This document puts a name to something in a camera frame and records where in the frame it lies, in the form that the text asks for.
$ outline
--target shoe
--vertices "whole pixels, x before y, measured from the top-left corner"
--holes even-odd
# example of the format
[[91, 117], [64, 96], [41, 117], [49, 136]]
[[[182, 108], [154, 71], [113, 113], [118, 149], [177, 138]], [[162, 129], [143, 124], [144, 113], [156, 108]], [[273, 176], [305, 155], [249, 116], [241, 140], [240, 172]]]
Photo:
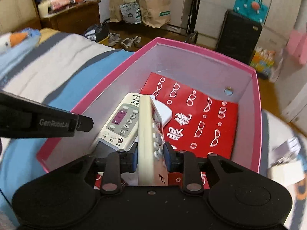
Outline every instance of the shoe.
[[141, 48], [140, 43], [141, 43], [141, 37], [136, 36], [136, 37], [133, 39], [133, 44], [134, 44], [134, 46], [137, 47], [137, 48]]
[[108, 46], [112, 47], [114, 46], [116, 43], [118, 43], [120, 41], [120, 35], [116, 34], [116, 33], [109, 33], [109, 39], [108, 39]]
[[133, 42], [134, 42], [134, 39], [126, 38], [120, 43], [120, 46], [123, 49], [128, 49], [132, 46]]

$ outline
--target bed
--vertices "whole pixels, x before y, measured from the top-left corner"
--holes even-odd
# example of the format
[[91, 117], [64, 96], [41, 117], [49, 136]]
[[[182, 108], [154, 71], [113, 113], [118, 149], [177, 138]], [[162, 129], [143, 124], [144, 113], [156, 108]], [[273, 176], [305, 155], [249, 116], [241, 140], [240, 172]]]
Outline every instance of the bed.
[[[102, 78], [133, 53], [83, 36], [40, 30], [38, 44], [0, 80], [4, 91], [70, 111]], [[45, 173], [36, 153], [46, 139], [2, 138], [0, 187], [10, 201], [22, 184]], [[4, 198], [1, 210], [17, 225]]]

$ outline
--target black bag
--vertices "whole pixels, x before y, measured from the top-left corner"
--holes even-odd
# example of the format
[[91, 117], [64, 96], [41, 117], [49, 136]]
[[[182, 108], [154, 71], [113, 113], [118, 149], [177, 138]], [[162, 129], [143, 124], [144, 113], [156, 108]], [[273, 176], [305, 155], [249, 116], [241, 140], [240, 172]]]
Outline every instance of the black bag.
[[227, 10], [216, 51], [249, 65], [262, 25]]
[[109, 35], [109, 25], [106, 23], [108, 20], [105, 20], [101, 25], [90, 26], [83, 34], [85, 38], [99, 42], [108, 37]]

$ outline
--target teal handbag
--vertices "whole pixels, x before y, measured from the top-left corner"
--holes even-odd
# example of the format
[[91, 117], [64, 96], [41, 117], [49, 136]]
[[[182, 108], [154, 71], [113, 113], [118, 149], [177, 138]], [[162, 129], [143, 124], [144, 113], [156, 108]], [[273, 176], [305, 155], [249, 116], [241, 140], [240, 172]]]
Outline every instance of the teal handbag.
[[236, 0], [233, 10], [253, 21], [264, 23], [268, 7], [262, 0]]

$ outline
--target tcl remote control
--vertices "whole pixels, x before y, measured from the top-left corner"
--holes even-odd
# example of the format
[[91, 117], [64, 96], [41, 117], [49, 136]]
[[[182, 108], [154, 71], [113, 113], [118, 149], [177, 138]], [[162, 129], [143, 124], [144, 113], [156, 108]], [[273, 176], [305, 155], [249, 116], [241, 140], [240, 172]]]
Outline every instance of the tcl remote control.
[[139, 108], [138, 185], [168, 185], [163, 144], [160, 114], [150, 96], [143, 95]]
[[92, 145], [99, 141], [115, 150], [129, 151], [138, 134], [139, 100], [143, 96], [128, 93], [107, 120]]

